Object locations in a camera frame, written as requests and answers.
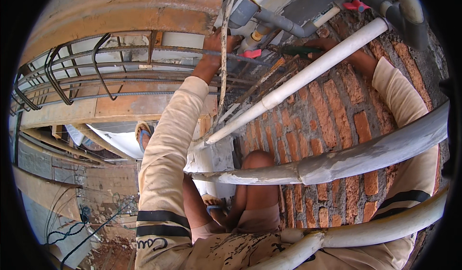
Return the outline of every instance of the sleeve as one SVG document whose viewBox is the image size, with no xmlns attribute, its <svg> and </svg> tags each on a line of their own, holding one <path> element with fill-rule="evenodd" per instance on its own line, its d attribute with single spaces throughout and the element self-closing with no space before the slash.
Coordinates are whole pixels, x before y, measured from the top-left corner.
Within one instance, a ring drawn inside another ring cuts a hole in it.
<svg viewBox="0 0 462 270">
<path fill-rule="evenodd" d="M 149 140 L 138 176 L 136 269 L 178 268 L 192 250 L 183 207 L 183 168 L 207 94 L 205 81 L 186 78 Z"/>
<path fill-rule="evenodd" d="M 384 57 L 379 60 L 374 71 L 372 86 L 393 113 L 399 127 L 428 113 L 419 93 L 401 71 Z M 385 200 L 372 220 L 398 214 L 430 198 L 435 185 L 437 159 L 438 146 L 434 146 L 401 163 Z M 325 248 L 324 251 L 355 269 L 402 269 L 414 248 L 416 236 L 414 233 L 387 243 Z"/>
</svg>

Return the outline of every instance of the worker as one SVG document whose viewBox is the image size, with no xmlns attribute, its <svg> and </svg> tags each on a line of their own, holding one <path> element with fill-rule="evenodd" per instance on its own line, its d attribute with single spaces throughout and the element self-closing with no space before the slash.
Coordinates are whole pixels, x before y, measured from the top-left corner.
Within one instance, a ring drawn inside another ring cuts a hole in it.
<svg viewBox="0 0 462 270">
<path fill-rule="evenodd" d="M 228 36 L 228 52 L 240 41 Z M 331 39 L 314 39 L 305 45 L 323 51 Z M 204 40 L 205 50 L 220 51 L 220 30 Z M 379 61 L 361 50 L 347 62 L 372 81 L 402 127 L 427 113 L 409 81 L 384 57 Z M 188 147 L 208 94 L 208 84 L 220 68 L 220 57 L 203 55 L 191 76 L 173 94 L 152 133 L 141 125 L 137 140 L 145 149 L 139 173 L 140 201 L 137 218 L 136 269 L 244 269 L 288 249 L 281 240 L 278 186 L 237 185 L 228 215 L 214 199 L 205 201 L 192 179 L 183 173 Z M 399 213 L 430 198 L 436 175 L 438 146 L 400 164 L 398 174 L 373 219 Z M 242 168 L 274 165 L 267 152 L 254 151 Z M 387 243 L 323 248 L 300 269 L 401 269 L 413 250 L 416 233 Z"/>
</svg>

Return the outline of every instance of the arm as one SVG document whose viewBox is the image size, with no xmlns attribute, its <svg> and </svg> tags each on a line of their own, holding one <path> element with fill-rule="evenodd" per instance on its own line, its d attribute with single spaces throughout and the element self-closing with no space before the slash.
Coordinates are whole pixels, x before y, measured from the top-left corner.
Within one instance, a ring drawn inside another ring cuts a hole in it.
<svg viewBox="0 0 462 270">
<path fill-rule="evenodd" d="M 228 37 L 231 51 L 239 37 Z M 204 49 L 220 49 L 219 31 L 204 40 Z M 188 147 L 208 94 L 208 84 L 220 67 L 204 55 L 165 107 L 149 140 L 139 172 L 137 269 L 176 269 L 191 252 L 191 231 L 184 213 L 182 181 Z"/>
<path fill-rule="evenodd" d="M 306 46 L 319 47 L 325 51 L 337 45 L 331 39 L 314 39 Z M 379 61 L 361 50 L 346 58 L 368 79 L 383 98 L 399 127 L 425 115 L 428 110 L 419 93 L 398 69 L 384 57 Z M 433 194 L 435 185 L 438 146 L 401 163 L 395 180 L 373 220 L 394 215 L 411 208 Z M 365 265 L 374 269 L 401 269 L 413 250 L 416 235 L 391 242 L 355 248 L 326 248 L 325 251 L 355 268 Z"/>
<path fill-rule="evenodd" d="M 308 42 L 305 43 L 305 46 L 319 47 L 323 51 L 329 51 L 337 44 L 338 42 L 336 42 L 333 39 L 320 38 L 320 39 L 309 40 Z M 317 59 L 322 54 L 323 52 L 313 53 L 309 57 L 313 59 Z M 363 75 L 365 75 L 369 80 L 372 80 L 372 77 L 374 76 L 375 68 L 378 63 L 378 61 L 375 58 L 371 57 L 370 55 L 364 53 L 361 50 L 355 51 L 353 54 L 347 57 L 345 61 L 354 65 L 354 67 L 358 69 L 361 73 L 363 73 Z"/>
</svg>

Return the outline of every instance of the beige shirt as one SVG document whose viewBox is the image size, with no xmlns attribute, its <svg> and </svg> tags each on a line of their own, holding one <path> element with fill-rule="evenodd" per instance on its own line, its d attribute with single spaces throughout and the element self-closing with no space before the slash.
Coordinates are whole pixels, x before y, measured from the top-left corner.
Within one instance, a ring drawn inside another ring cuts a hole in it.
<svg viewBox="0 0 462 270">
<path fill-rule="evenodd" d="M 427 113 L 425 104 L 401 72 L 382 58 L 372 82 L 399 126 Z M 175 92 L 149 141 L 139 173 L 136 269 L 243 269 L 290 247 L 280 233 L 224 233 L 193 245 L 182 197 L 183 168 L 192 134 L 208 94 L 207 84 L 188 77 Z M 403 163 L 386 201 L 396 193 L 419 190 L 430 196 L 436 175 L 437 146 Z M 388 203 L 382 214 L 412 207 L 410 197 Z M 411 253 L 415 234 L 388 243 L 355 248 L 325 248 L 300 269 L 400 269 Z"/>
</svg>

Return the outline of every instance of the water pipe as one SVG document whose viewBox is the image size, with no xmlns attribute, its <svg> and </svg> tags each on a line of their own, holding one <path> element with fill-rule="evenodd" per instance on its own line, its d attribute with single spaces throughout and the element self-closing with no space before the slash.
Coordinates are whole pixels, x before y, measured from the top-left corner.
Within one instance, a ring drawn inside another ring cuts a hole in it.
<svg viewBox="0 0 462 270">
<path fill-rule="evenodd" d="M 346 38 L 344 41 L 340 42 L 334 48 L 326 52 L 319 59 L 316 59 L 279 88 L 263 97 L 261 101 L 253 105 L 249 110 L 242 113 L 232 122 L 225 125 L 206 140 L 201 141 L 195 145 L 193 149 L 199 150 L 208 147 L 213 143 L 216 143 L 223 137 L 234 132 L 236 129 L 259 117 L 263 112 L 279 105 L 288 96 L 295 93 L 309 82 L 313 81 L 316 77 L 320 76 L 334 65 L 349 57 L 355 51 L 388 29 L 389 28 L 387 22 L 385 22 L 382 18 L 374 19 L 360 30 Z"/>
</svg>

